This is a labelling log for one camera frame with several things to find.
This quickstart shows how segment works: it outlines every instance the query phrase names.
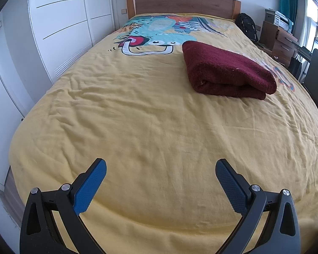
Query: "blue textured pad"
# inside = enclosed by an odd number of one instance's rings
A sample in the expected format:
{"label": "blue textured pad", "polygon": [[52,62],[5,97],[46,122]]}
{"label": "blue textured pad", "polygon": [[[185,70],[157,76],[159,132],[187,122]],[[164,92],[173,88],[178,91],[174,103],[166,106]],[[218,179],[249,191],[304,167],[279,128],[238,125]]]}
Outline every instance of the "blue textured pad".
{"label": "blue textured pad", "polygon": [[245,215],[247,197],[222,161],[216,164],[216,176],[236,213]]}
{"label": "blue textured pad", "polygon": [[106,176],[106,171],[106,162],[102,159],[75,194],[73,209],[77,215],[87,210],[100,184]]}

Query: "wooden headboard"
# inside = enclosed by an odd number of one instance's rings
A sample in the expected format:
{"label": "wooden headboard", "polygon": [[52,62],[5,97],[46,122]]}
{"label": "wooden headboard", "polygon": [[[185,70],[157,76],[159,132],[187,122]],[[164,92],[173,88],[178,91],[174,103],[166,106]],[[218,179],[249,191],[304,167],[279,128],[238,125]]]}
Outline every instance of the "wooden headboard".
{"label": "wooden headboard", "polygon": [[235,19],[240,13],[237,0],[126,0],[128,18],[144,13],[201,13]]}

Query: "bed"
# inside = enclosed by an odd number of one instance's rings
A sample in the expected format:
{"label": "bed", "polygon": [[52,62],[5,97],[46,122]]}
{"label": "bed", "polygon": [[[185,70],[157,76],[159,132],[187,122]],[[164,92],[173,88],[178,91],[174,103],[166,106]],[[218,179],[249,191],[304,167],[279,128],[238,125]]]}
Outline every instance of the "bed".
{"label": "bed", "polygon": [[[291,191],[304,252],[318,235],[318,110],[307,92],[236,27],[239,1],[127,8],[125,26],[70,67],[17,129],[9,160],[23,202],[101,157],[107,175],[81,218],[107,253],[215,253],[240,219],[214,173],[226,158],[250,184]],[[263,101],[196,93],[187,40],[251,58],[277,92]]]}

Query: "silver bolt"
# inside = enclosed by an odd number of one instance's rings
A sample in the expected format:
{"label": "silver bolt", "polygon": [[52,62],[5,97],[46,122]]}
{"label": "silver bolt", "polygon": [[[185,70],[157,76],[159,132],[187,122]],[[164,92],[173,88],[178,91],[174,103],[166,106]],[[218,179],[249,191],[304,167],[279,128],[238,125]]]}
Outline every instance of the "silver bolt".
{"label": "silver bolt", "polygon": [[36,194],[37,191],[38,191],[38,188],[37,188],[37,187],[34,187],[34,188],[32,188],[32,190],[31,190],[31,194]]}
{"label": "silver bolt", "polygon": [[253,185],[252,185],[252,190],[253,190],[253,191],[256,191],[256,192],[260,191],[259,185],[253,184]]}
{"label": "silver bolt", "polygon": [[61,186],[61,190],[62,190],[62,191],[67,191],[68,189],[70,189],[70,187],[71,187],[71,186],[66,183],[66,184],[64,184],[63,186]]}
{"label": "silver bolt", "polygon": [[283,190],[283,194],[286,195],[286,196],[289,196],[290,195],[290,191],[287,190],[287,189],[284,189]]}

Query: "folded maroon blanket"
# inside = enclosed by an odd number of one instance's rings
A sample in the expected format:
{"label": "folded maroon blanket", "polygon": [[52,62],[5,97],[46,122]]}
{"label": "folded maroon blanket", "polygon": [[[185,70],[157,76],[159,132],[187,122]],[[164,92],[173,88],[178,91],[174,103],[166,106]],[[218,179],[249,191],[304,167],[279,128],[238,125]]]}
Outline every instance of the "folded maroon blanket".
{"label": "folded maroon blanket", "polygon": [[277,90],[273,75],[245,56],[196,41],[186,41],[182,50],[197,92],[263,100]]}

